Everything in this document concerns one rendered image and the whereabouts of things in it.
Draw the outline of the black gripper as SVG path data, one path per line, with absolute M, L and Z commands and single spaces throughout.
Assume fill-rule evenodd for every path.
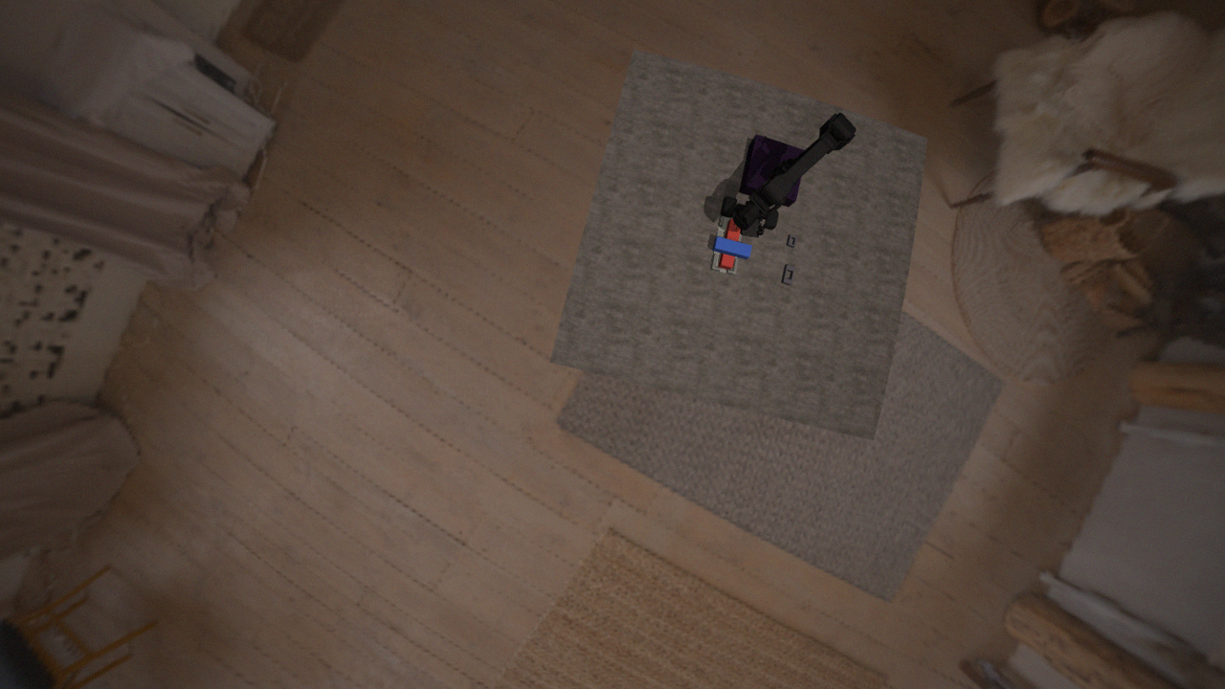
M 733 217 L 733 215 L 737 213 L 739 208 L 744 208 L 744 204 L 741 204 L 741 202 L 736 204 L 736 202 L 737 202 L 737 199 L 724 197 L 723 204 L 722 204 L 722 215 L 725 215 L 725 217 Z M 771 213 L 771 215 L 762 215 L 761 213 L 761 222 L 763 219 L 766 219 L 766 223 L 763 224 L 764 230 L 774 230 L 774 228 L 777 227 L 777 222 L 778 222 L 777 221 L 778 219 L 778 215 L 779 213 L 777 211 L 774 213 Z

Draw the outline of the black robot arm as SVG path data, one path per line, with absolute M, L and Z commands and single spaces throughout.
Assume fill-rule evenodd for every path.
M 823 123 L 820 129 L 821 135 L 815 140 L 815 143 L 809 145 L 809 150 L 802 151 L 796 157 L 796 161 L 782 161 L 775 169 L 771 170 L 768 180 L 761 185 L 760 191 L 755 190 L 748 196 L 751 202 L 747 202 L 744 208 L 739 208 L 737 213 L 733 215 L 733 221 L 740 228 L 740 233 L 748 235 L 748 238 L 760 238 L 764 230 L 760 224 L 761 213 L 771 215 L 782 208 L 786 199 L 785 195 L 791 192 L 791 188 L 796 185 L 799 178 L 806 170 L 813 168 L 813 163 L 821 161 L 824 154 L 831 154 L 832 151 L 840 151 L 846 143 L 853 141 L 855 131 L 858 130 L 853 126 L 853 123 L 846 121 L 846 116 L 843 113 L 834 114 L 829 121 Z M 771 208 L 774 204 L 774 208 Z

